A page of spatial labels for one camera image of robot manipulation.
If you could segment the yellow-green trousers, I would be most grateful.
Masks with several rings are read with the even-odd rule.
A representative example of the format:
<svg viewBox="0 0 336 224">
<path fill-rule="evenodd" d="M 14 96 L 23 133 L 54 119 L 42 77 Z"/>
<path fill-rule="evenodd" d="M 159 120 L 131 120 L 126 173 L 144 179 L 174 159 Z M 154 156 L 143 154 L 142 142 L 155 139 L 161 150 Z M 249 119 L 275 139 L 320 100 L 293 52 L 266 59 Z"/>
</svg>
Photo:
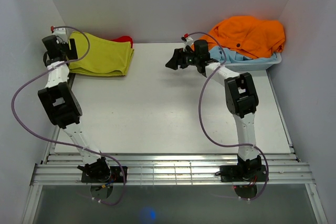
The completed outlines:
<svg viewBox="0 0 336 224">
<path fill-rule="evenodd" d="M 133 44 L 129 42 L 113 42 L 89 33 L 82 35 L 74 31 L 70 35 L 75 40 L 77 55 L 82 57 L 69 64 L 71 73 L 93 77 L 126 76 L 133 58 Z"/>
</svg>

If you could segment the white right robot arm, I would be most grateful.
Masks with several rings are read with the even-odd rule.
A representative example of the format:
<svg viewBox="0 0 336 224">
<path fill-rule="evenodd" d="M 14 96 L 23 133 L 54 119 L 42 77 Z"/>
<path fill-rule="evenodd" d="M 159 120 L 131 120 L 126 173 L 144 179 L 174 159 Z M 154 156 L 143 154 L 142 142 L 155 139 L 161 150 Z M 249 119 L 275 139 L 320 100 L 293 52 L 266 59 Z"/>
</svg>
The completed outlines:
<svg viewBox="0 0 336 224">
<path fill-rule="evenodd" d="M 221 166 L 216 175 L 222 182 L 255 182 L 264 167 L 256 146 L 254 120 L 259 99 L 251 74 L 234 72 L 211 58 L 206 40 L 193 41 L 185 37 L 182 40 L 184 47 L 175 49 L 165 66 L 173 70 L 195 66 L 208 81 L 219 83 L 225 90 L 226 106 L 235 120 L 237 164 Z"/>
</svg>

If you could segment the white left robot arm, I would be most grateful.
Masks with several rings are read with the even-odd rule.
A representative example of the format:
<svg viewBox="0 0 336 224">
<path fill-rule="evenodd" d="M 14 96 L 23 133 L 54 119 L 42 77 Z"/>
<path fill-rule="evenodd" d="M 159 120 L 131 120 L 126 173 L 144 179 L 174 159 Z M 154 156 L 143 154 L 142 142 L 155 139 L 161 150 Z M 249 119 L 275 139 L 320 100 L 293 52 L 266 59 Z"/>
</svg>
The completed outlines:
<svg viewBox="0 0 336 224">
<path fill-rule="evenodd" d="M 42 42 L 47 49 L 44 63 L 49 70 L 46 86 L 38 91 L 43 108 L 51 123 L 62 129 L 75 144 L 83 162 L 78 169 L 90 181 L 106 182 L 111 178 L 111 168 L 100 151 L 88 143 L 80 124 L 82 110 L 68 83 L 67 57 L 73 58 L 77 53 L 56 35 L 47 36 Z"/>
</svg>

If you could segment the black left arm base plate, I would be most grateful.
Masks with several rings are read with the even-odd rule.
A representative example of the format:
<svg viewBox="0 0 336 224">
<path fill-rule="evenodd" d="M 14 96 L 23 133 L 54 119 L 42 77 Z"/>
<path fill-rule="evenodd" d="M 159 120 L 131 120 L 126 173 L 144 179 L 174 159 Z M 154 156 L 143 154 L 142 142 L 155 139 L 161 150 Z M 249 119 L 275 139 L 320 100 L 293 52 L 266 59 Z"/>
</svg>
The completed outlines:
<svg viewBox="0 0 336 224">
<path fill-rule="evenodd" d="M 121 169 L 119 166 L 110 166 L 110 177 L 108 179 L 96 179 L 96 178 L 90 178 L 87 174 L 84 172 L 82 173 L 81 176 L 81 182 L 82 183 L 123 183 L 123 178 L 124 175 L 127 176 L 128 173 L 128 167 L 123 166 L 122 167 L 124 174 L 122 173 Z"/>
</svg>

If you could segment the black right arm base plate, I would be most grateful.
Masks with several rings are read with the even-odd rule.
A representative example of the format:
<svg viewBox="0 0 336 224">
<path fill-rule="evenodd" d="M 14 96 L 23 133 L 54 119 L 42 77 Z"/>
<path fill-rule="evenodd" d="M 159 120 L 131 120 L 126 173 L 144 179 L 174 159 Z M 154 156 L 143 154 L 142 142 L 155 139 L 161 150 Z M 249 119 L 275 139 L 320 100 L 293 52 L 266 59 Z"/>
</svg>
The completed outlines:
<svg viewBox="0 0 336 224">
<path fill-rule="evenodd" d="M 221 182 L 265 182 L 267 171 L 265 165 L 247 173 L 243 173 L 237 165 L 223 165 L 215 175 L 221 178 Z"/>
</svg>

